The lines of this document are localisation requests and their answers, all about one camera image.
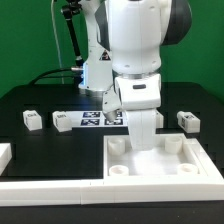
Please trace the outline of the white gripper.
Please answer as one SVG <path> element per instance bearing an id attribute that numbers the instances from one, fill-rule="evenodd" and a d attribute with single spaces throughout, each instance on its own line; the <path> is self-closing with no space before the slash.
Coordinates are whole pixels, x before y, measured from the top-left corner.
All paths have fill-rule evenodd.
<path id="1" fill-rule="evenodd" d="M 159 74 L 142 79 L 115 79 L 133 150 L 150 150 L 155 145 L 156 109 L 161 105 L 160 87 Z"/>

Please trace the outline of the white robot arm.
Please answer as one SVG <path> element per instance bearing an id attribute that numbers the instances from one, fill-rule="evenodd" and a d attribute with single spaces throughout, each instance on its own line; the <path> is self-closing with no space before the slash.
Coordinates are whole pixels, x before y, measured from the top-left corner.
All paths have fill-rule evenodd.
<path id="1" fill-rule="evenodd" d="M 102 98 L 102 112 L 127 117 L 134 150 L 155 145 L 156 109 L 161 105 L 160 48 L 188 33 L 188 0 L 81 0 L 88 57 L 82 93 Z"/>

